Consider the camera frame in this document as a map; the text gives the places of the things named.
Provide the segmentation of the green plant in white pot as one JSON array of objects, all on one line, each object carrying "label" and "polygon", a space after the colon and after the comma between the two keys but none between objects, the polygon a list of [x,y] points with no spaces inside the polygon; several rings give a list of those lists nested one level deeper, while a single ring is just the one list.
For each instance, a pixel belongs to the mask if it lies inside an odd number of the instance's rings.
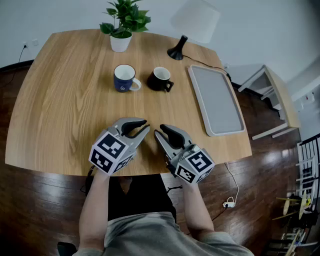
[{"label": "green plant in white pot", "polygon": [[112,8],[107,8],[105,14],[113,18],[113,23],[102,22],[100,31],[109,35],[111,49],[114,52],[125,52],[134,33],[148,31],[147,24],[151,18],[148,10],[140,10],[137,2],[141,0],[117,0],[110,2]]}]

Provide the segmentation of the black chair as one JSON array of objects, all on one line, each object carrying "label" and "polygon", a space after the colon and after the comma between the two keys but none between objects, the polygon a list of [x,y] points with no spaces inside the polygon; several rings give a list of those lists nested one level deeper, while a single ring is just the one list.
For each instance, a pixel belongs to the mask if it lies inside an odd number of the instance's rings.
[{"label": "black chair", "polygon": [[59,256],[72,256],[77,252],[76,246],[68,242],[58,242],[57,250]]}]

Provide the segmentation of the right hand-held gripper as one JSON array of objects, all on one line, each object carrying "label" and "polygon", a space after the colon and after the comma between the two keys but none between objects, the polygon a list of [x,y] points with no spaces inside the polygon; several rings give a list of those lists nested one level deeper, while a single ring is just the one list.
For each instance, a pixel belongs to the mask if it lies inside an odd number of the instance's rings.
[{"label": "right hand-held gripper", "polygon": [[192,144],[187,132],[169,124],[161,124],[160,129],[167,138],[158,130],[154,131],[154,137],[162,147],[166,167],[174,177],[194,185],[209,175],[215,166],[214,161],[204,148]]}]

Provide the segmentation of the blue ceramic mug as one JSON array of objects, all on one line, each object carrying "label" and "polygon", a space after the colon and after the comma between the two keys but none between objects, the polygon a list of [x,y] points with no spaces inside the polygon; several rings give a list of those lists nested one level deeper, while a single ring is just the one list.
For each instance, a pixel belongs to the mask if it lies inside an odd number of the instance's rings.
[{"label": "blue ceramic mug", "polygon": [[118,65],[113,72],[114,87],[118,92],[138,91],[142,83],[136,79],[135,69],[128,64]]}]

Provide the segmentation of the white metal rack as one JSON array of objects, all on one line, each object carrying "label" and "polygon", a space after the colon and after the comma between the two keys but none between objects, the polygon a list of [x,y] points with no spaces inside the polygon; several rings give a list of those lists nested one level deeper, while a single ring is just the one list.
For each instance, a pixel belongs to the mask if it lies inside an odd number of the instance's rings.
[{"label": "white metal rack", "polygon": [[298,179],[296,193],[302,197],[304,193],[313,201],[320,193],[320,133],[297,144]]}]

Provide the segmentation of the person's right forearm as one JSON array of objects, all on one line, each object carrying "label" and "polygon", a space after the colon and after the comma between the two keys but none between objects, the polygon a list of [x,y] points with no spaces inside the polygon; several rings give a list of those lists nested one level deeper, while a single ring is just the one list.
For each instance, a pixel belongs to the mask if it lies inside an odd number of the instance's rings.
[{"label": "person's right forearm", "polygon": [[200,241],[214,233],[214,224],[197,184],[182,181],[184,217],[191,236]]}]

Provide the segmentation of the yellow wooden chair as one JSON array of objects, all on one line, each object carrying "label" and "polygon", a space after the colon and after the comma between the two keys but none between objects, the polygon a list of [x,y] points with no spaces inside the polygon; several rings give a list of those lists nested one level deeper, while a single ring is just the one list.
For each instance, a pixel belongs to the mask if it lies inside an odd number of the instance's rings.
[{"label": "yellow wooden chair", "polygon": [[307,189],[303,190],[301,196],[292,194],[287,198],[277,197],[276,199],[284,201],[284,205],[282,215],[272,218],[273,221],[292,216],[300,221],[302,220],[303,216],[312,214],[314,211],[312,199],[310,196],[308,196]]}]

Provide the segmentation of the white shade black base lamp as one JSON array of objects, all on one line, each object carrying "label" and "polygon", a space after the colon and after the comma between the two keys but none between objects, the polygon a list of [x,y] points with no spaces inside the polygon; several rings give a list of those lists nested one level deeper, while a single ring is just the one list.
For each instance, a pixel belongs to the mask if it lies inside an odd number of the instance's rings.
[{"label": "white shade black base lamp", "polygon": [[188,39],[207,44],[211,41],[220,12],[205,0],[188,0],[173,15],[171,25],[181,33],[177,45],[167,50],[167,54],[174,60],[182,60],[183,47]]}]

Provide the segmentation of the grey rectangular tray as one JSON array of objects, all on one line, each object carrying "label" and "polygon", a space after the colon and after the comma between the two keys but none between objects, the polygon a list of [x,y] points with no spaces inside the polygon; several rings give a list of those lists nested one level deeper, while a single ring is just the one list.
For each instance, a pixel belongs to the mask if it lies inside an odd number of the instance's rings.
[{"label": "grey rectangular tray", "polygon": [[226,136],[245,131],[242,113],[229,85],[228,77],[213,68],[188,68],[208,136]]}]

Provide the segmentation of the person's left forearm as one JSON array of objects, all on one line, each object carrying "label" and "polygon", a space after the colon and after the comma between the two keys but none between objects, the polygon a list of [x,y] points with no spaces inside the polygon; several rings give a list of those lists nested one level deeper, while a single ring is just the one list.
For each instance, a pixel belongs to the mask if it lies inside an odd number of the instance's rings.
[{"label": "person's left forearm", "polygon": [[108,227],[110,176],[98,170],[85,199],[79,219],[79,248],[104,250]]}]

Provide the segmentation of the person's grey shirt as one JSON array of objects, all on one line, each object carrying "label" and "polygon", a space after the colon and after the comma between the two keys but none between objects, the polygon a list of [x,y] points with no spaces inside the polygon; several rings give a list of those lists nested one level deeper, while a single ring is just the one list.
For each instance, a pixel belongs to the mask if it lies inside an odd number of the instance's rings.
[{"label": "person's grey shirt", "polygon": [[108,222],[104,249],[80,248],[73,256],[254,256],[226,232],[199,239],[184,234],[170,212],[130,215]]}]

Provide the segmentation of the person's black trousers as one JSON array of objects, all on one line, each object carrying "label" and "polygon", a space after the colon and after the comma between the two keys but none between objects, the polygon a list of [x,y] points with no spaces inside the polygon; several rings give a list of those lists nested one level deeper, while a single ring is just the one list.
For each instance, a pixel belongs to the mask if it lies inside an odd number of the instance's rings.
[{"label": "person's black trousers", "polygon": [[155,212],[169,212],[176,218],[176,209],[160,174],[133,176],[127,193],[123,191],[118,177],[109,179],[109,221]]}]

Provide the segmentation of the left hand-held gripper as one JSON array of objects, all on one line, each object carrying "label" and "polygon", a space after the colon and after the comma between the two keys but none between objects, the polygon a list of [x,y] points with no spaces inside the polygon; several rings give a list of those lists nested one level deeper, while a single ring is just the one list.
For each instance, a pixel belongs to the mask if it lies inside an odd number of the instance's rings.
[{"label": "left hand-held gripper", "polygon": [[[118,119],[112,125],[114,128],[102,131],[91,147],[88,160],[109,176],[119,172],[136,156],[136,148],[150,131],[150,125],[145,125],[146,123],[147,120],[140,117]],[[143,125],[145,126],[135,135],[129,136],[132,130]]]}]

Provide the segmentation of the white side table wooden top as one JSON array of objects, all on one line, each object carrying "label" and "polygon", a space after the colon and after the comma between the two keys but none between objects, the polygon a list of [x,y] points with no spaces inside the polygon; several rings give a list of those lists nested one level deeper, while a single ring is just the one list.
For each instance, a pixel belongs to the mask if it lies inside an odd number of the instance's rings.
[{"label": "white side table wooden top", "polygon": [[285,82],[268,66],[263,64],[258,71],[256,71],[239,87],[238,91],[242,92],[244,89],[249,88],[252,85],[252,83],[256,79],[258,79],[262,74],[265,74],[267,76],[272,86],[272,90],[270,91],[271,94],[275,93],[278,99],[281,110],[284,114],[284,123],[275,128],[272,128],[270,130],[264,131],[260,134],[253,136],[253,141],[269,135],[271,135],[271,137],[274,139],[301,127],[298,114],[296,113],[292,98],[289,95],[288,90],[285,86]]}]

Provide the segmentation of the black ceramic mug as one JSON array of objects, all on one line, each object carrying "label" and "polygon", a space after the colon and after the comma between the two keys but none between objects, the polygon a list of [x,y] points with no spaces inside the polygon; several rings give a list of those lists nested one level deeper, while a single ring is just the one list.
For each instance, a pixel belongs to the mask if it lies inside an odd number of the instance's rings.
[{"label": "black ceramic mug", "polygon": [[170,81],[171,73],[164,67],[155,67],[147,79],[147,85],[154,91],[170,92],[174,83]]}]

